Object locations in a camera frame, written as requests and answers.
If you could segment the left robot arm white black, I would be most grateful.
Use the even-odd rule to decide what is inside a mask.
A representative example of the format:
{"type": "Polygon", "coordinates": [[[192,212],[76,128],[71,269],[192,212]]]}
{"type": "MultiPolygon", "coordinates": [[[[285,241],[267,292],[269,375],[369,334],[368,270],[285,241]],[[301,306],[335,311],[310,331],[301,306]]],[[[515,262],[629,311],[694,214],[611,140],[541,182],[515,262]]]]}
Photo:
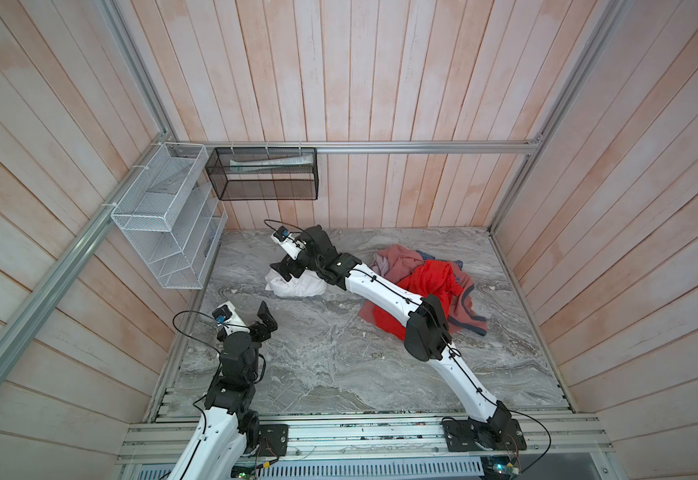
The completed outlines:
{"type": "Polygon", "coordinates": [[[260,419],[251,408],[267,363],[260,348],[278,324],[262,302],[258,320],[246,324],[227,301],[209,315],[216,323],[216,341],[202,341],[215,351],[218,367],[207,392],[193,406],[200,420],[168,479],[255,479],[270,466],[273,455],[260,439],[260,419]]]}

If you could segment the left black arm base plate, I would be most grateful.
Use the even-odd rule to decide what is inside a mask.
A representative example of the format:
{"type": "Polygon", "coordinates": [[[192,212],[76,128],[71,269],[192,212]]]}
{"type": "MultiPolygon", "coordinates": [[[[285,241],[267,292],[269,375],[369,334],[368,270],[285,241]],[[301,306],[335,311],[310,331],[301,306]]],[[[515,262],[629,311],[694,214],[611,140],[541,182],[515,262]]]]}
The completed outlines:
{"type": "Polygon", "coordinates": [[[289,426],[287,424],[256,425],[248,429],[246,438],[246,454],[282,457],[287,452],[289,426]]]}

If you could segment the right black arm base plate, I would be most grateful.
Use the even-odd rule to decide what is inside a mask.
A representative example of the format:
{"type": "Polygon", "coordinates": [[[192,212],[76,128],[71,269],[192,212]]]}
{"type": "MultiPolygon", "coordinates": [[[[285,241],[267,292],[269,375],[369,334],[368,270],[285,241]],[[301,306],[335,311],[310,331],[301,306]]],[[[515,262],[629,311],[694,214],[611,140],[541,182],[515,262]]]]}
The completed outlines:
{"type": "Polygon", "coordinates": [[[510,419],[507,426],[495,427],[472,419],[441,419],[449,452],[523,451],[527,443],[519,423],[510,419]]]}

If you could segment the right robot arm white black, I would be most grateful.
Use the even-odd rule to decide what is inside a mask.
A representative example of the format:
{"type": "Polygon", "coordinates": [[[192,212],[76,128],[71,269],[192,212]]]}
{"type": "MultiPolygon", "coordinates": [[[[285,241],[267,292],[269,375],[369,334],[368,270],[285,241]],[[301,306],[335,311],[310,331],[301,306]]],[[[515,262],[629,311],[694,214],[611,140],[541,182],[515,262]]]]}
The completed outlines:
{"type": "Polygon", "coordinates": [[[359,258],[339,252],[319,225],[292,231],[280,223],[272,229],[271,239],[285,252],[281,261],[271,265],[284,280],[311,271],[327,284],[370,301],[403,327],[406,351],[432,367],[454,392],[467,414],[465,429],[479,448],[498,450],[520,444],[522,433],[512,411],[484,388],[462,359],[436,296],[411,293],[359,258]]]}

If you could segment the white cloth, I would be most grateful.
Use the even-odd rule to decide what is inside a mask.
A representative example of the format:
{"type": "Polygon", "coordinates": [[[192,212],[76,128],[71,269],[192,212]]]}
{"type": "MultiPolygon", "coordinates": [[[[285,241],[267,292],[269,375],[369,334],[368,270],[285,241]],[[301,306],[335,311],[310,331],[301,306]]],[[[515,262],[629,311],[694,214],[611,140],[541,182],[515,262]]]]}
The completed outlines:
{"type": "Polygon", "coordinates": [[[324,294],[328,284],[309,270],[296,278],[285,280],[278,272],[270,269],[265,275],[265,290],[281,298],[314,297],[324,294]]]}

